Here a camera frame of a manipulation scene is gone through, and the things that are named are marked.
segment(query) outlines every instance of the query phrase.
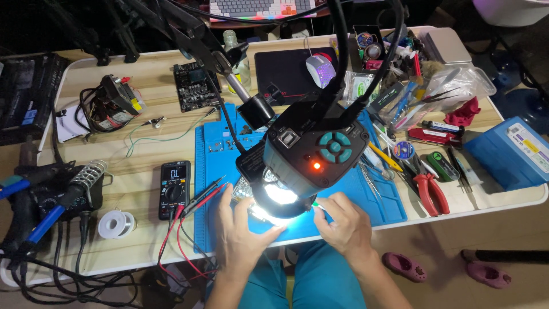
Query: black mouse pad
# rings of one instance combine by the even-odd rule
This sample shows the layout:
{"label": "black mouse pad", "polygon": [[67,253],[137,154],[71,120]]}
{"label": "black mouse pad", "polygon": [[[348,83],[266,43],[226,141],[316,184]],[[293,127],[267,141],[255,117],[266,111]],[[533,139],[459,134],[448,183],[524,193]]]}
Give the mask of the black mouse pad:
{"label": "black mouse pad", "polygon": [[[338,59],[333,48],[311,48],[311,52],[313,56],[326,57],[338,70]],[[305,65],[310,56],[309,49],[256,53],[255,73],[259,92],[267,93],[267,87],[272,83],[282,92],[284,105],[289,105],[308,92],[319,91]]]}

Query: human hand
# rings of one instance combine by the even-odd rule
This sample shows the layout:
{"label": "human hand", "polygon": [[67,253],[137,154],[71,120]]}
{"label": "human hand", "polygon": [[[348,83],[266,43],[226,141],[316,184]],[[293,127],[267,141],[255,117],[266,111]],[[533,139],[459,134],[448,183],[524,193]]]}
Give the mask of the human hand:
{"label": "human hand", "polygon": [[372,226],[368,214],[342,192],[316,201],[334,219],[328,224],[322,209],[314,207],[315,225],[322,238],[349,263],[371,257],[375,251],[371,247]]}
{"label": "human hand", "polygon": [[263,234],[255,234],[248,229],[248,207],[254,202],[246,198],[231,209],[231,193],[233,186],[227,184],[216,220],[216,258],[219,272],[230,280],[248,280],[259,257],[267,246],[272,243],[286,226],[272,227]]}

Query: backlit keyboard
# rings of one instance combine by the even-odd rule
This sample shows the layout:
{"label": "backlit keyboard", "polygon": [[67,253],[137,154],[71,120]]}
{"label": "backlit keyboard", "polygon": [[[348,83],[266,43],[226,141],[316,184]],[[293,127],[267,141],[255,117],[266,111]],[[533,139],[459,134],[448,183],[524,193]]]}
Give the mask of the backlit keyboard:
{"label": "backlit keyboard", "polygon": [[[242,19],[275,19],[302,13],[315,7],[315,0],[211,0],[210,13]],[[316,13],[306,17],[315,17]]]}

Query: green wire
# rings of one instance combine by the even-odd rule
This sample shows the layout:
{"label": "green wire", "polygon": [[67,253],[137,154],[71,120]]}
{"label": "green wire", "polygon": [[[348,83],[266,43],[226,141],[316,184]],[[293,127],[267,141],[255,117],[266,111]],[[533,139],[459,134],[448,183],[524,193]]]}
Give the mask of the green wire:
{"label": "green wire", "polygon": [[130,135],[129,135],[129,138],[130,138],[130,143],[132,143],[132,145],[130,145],[130,148],[128,149],[128,152],[126,152],[126,158],[129,158],[132,156],[133,154],[133,148],[135,146],[135,144],[138,142],[138,141],[141,141],[141,140],[150,140],[150,141],[159,141],[159,142],[168,142],[168,141],[175,141],[175,140],[178,140],[182,137],[184,137],[187,133],[189,133],[189,131],[194,128],[199,122],[201,122],[202,120],[204,120],[204,118],[206,118],[206,116],[203,116],[202,118],[198,119],[197,122],[195,122],[185,133],[183,133],[183,135],[179,136],[179,137],[175,137],[173,139],[167,139],[167,140],[161,140],[161,139],[152,139],[150,137],[142,137],[140,139],[136,139],[136,141],[132,141],[132,134],[137,130],[139,129],[140,127],[142,127],[143,125],[139,125],[137,127],[135,127],[135,129],[133,129],[131,132],[130,132]]}

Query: red pliers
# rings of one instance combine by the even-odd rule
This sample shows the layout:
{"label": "red pliers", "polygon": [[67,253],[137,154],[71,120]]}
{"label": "red pliers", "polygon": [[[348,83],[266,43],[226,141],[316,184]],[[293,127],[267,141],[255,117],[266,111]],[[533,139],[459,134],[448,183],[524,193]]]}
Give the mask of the red pliers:
{"label": "red pliers", "polygon": [[427,173],[417,154],[413,156],[412,162],[417,172],[417,175],[413,179],[417,183],[419,198],[425,210],[427,210],[431,217],[439,215],[433,203],[434,197],[440,207],[440,212],[442,214],[449,214],[448,200],[446,200],[446,196],[444,196],[439,185],[435,182],[434,176],[431,173]]}

